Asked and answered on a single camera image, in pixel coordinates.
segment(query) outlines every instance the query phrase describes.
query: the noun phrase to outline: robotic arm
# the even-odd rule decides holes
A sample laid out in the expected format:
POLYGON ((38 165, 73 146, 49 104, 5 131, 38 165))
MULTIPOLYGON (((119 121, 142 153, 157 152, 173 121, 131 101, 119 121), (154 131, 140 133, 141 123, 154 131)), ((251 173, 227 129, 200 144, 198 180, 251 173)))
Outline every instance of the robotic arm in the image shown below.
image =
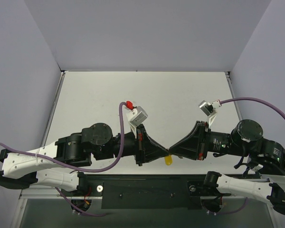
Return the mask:
MULTIPOLYGON (((212 124, 220 106, 219 101, 211 104, 202 102, 199 107, 209 117, 209 123, 197 121, 185 138, 170 149, 165 149, 148 136, 142 124, 147 118, 146 112, 141 107, 133 107, 131 103, 127 103, 130 110, 127 118, 132 131, 124 135, 122 157, 134 155, 136 164, 142 166, 170 155, 192 160, 204 160, 208 152, 213 152, 215 157, 227 154, 239 156, 241 159, 235 168, 246 165, 245 175, 249 170, 257 171, 272 178, 274 183, 235 179, 209 171, 200 186, 206 196, 237 195, 253 198, 273 206, 276 211, 285 215, 285 149, 274 141, 264 139, 262 127, 252 120, 240 121, 230 134, 212 132, 209 124, 212 124), (243 163, 247 156, 249 162, 243 163)), ((96 123, 80 133, 29 151, 35 156, 20 154, 11 148, 4 149, 0 153, 0 161, 3 162, 0 185, 9 189, 45 185, 62 188, 75 195, 85 195, 93 187, 86 174, 61 173, 51 168, 90 166, 91 154, 96 160, 117 157, 120 142, 120 134, 113 137, 108 125, 96 123)), ((98 187, 93 187, 92 192, 102 192, 98 187)), ((188 186, 190 196, 193 188, 195 186, 188 186)))

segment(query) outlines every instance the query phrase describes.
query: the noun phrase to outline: red cable connector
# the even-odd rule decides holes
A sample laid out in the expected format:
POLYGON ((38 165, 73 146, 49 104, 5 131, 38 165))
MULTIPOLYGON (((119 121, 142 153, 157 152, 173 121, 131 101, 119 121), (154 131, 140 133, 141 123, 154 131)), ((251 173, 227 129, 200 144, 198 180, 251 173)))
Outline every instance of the red cable connector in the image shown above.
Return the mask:
POLYGON ((132 104, 132 102, 131 101, 127 101, 127 105, 126 105, 126 107, 128 108, 128 109, 131 109, 131 110, 133 110, 134 108, 133 108, 133 104, 132 104))

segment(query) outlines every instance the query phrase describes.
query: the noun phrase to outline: wall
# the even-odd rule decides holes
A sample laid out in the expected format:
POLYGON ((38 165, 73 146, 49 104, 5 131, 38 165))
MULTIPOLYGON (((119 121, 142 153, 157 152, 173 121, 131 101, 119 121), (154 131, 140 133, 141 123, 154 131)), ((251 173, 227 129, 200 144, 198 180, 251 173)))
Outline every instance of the wall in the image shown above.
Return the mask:
POLYGON ((270 0, 25 0, 63 70, 230 71, 270 0))
MULTIPOLYGON (((233 68, 231 80, 237 97, 262 98, 285 112, 285 0, 269 4, 233 68)), ((281 117, 260 104, 239 102, 239 106, 244 118, 263 126, 265 137, 285 147, 285 122, 281 117)))
MULTIPOLYGON (((59 78, 24 1, 0 0, 0 142, 20 150, 40 145, 59 78)), ((18 197, 0 187, 0 228, 10 227, 18 197)))

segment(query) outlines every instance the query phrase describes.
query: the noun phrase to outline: screw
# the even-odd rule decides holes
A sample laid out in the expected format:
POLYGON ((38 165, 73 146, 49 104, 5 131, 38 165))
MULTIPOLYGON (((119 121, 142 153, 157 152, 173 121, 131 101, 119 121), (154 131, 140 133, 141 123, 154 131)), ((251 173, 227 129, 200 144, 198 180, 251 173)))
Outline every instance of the screw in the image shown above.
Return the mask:
POLYGON ((196 191, 196 188, 195 188, 194 185, 190 185, 189 190, 190 190, 191 192, 195 192, 195 191, 196 191))
POLYGON ((103 186, 101 186, 101 185, 98 185, 97 186, 97 188, 96 188, 96 190, 98 191, 98 192, 102 192, 103 191, 103 186))

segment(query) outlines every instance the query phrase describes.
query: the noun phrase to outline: gray floor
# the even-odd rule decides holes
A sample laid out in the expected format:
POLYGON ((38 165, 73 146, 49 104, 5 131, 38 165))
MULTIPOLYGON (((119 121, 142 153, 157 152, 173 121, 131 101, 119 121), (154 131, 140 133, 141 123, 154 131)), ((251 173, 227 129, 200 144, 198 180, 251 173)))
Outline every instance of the gray floor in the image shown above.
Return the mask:
MULTIPOLYGON (((234 210, 244 199, 226 199, 224 210, 234 210)), ((101 210, 100 201, 93 201, 90 212, 110 215, 101 218, 72 215, 70 206, 60 199, 30 199, 25 208, 21 228, 272 228, 267 206, 249 200, 248 205, 232 215, 207 215, 205 210, 187 209, 120 209, 101 210)))

